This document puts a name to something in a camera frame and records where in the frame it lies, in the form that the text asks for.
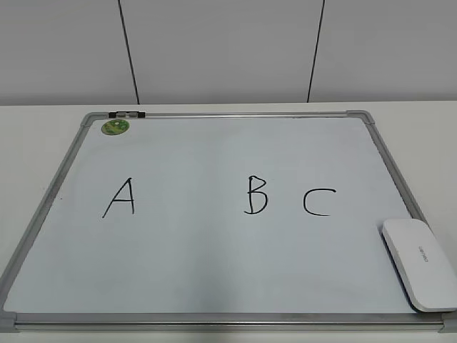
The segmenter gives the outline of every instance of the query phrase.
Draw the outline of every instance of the whiteboard frame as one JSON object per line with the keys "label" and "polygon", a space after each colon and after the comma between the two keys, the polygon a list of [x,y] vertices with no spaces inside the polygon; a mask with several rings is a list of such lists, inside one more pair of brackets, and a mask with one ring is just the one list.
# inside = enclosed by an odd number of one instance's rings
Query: whiteboard frame
{"label": "whiteboard frame", "polygon": [[144,114],[143,112],[94,112],[87,114],[69,150],[54,176],[44,198],[33,215],[21,241],[0,278],[0,332],[23,330],[57,331],[328,331],[328,330],[428,330],[445,327],[442,313],[408,314],[244,314],[244,313],[16,313],[3,310],[9,290],[22,263],[38,235],[41,225],[78,154],[90,126],[96,120],[110,118],[204,119],[204,118],[359,118],[364,122],[379,154],[395,183],[407,210],[413,218],[426,221],[408,185],[387,150],[375,122],[367,111],[291,112],[291,113],[175,113]]}

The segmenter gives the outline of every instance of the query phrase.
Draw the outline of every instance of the white wall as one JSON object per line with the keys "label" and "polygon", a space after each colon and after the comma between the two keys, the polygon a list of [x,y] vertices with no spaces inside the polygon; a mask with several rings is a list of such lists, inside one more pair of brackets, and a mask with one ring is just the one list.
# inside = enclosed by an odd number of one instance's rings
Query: white wall
{"label": "white wall", "polygon": [[147,104],[306,101],[321,0],[123,0]]}
{"label": "white wall", "polygon": [[457,99],[456,0],[327,0],[310,101]]}
{"label": "white wall", "polygon": [[113,0],[0,0],[0,104],[134,104]]}
{"label": "white wall", "polygon": [[[306,101],[323,0],[121,0],[141,103]],[[457,99],[457,1],[326,0],[310,101]],[[133,104],[117,0],[0,0],[0,105]]]}

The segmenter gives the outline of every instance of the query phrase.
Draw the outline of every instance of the black vertical line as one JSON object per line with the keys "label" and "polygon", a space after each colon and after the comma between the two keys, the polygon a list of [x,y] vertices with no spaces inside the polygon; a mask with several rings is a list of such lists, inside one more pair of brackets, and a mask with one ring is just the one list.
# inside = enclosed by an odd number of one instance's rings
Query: black vertical line
{"label": "black vertical line", "polygon": [[136,86],[136,78],[135,78],[134,64],[133,64],[133,62],[131,61],[130,46],[129,46],[129,38],[127,37],[126,22],[124,21],[124,13],[122,12],[121,0],[117,0],[117,4],[118,4],[118,6],[119,6],[119,15],[121,16],[122,30],[124,31],[124,40],[125,40],[125,42],[126,42],[127,55],[129,56],[131,78],[132,78],[132,80],[134,81],[136,103],[139,105],[139,104],[140,104],[140,97],[139,97],[139,95],[138,95],[138,87]]}
{"label": "black vertical line", "polygon": [[308,96],[306,97],[306,102],[309,102],[309,96],[311,94],[311,85],[313,84],[314,67],[316,66],[316,56],[317,56],[317,49],[319,46],[319,38],[321,38],[323,8],[325,5],[326,5],[326,0],[322,0],[321,18],[319,19],[319,27],[317,30],[316,47],[314,48],[314,57],[313,57],[313,67],[311,68],[311,77],[309,78]]}

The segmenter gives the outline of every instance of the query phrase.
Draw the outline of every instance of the black marker writing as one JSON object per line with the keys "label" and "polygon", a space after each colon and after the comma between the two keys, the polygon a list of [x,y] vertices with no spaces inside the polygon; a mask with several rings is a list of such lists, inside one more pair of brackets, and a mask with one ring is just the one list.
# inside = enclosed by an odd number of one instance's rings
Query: black marker writing
{"label": "black marker writing", "polygon": [[[257,180],[259,180],[259,181],[262,181],[263,184],[260,185],[260,186],[257,187],[257,188],[252,189],[252,181],[253,181],[254,179],[257,179]],[[250,212],[244,211],[244,213],[246,213],[246,214],[258,214],[258,213],[262,212],[262,211],[265,209],[266,205],[268,204],[268,196],[267,196],[265,193],[263,193],[262,191],[259,191],[259,189],[262,188],[262,187],[265,186],[265,185],[266,185],[266,181],[263,180],[263,179],[261,179],[260,177],[256,177],[255,175],[251,175],[251,176],[249,177],[249,192],[248,192],[248,194],[249,194],[249,207],[251,208],[251,211],[250,211]],[[262,208],[259,209],[259,210],[256,211],[256,212],[253,210],[253,206],[252,206],[252,194],[253,194],[253,193],[262,194],[263,197],[265,198],[265,202],[263,203]]]}
{"label": "black marker writing", "polygon": [[315,188],[315,189],[310,189],[309,191],[307,191],[307,192],[305,193],[305,196],[303,197],[303,208],[304,208],[305,211],[307,211],[309,214],[312,214],[312,215],[314,215],[314,216],[327,217],[327,216],[329,216],[330,214],[319,214],[319,213],[314,213],[314,212],[309,211],[309,210],[306,208],[306,197],[308,196],[308,194],[310,194],[310,193],[312,193],[312,192],[317,192],[317,191],[329,191],[329,192],[336,193],[336,189],[333,189],[333,188]]}
{"label": "black marker writing", "polygon": [[[130,192],[130,199],[116,199],[116,197],[119,195],[119,193],[121,193],[121,190],[126,186],[126,184],[129,185],[129,192]],[[135,206],[134,206],[134,196],[131,192],[131,177],[129,177],[127,179],[127,181],[124,182],[124,184],[122,185],[122,187],[117,191],[117,193],[114,195],[114,198],[111,200],[111,202],[109,203],[108,205],[108,208],[106,209],[105,213],[103,214],[103,216],[101,218],[104,218],[106,216],[106,214],[108,213],[109,211],[109,208],[111,207],[111,205],[114,203],[114,202],[130,202],[131,204],[131,213],[134,214],[135,213]]]}

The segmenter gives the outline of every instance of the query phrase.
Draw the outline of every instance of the gray plastic clip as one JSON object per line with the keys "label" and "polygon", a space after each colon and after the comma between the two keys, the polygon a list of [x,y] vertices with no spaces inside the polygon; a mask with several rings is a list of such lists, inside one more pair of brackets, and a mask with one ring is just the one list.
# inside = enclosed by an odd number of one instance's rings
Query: gray plastic clip
{"label": "gray plastic clip", "polygon": [[0,332],[18,332],[15,327],[16,313],[0,310]]}

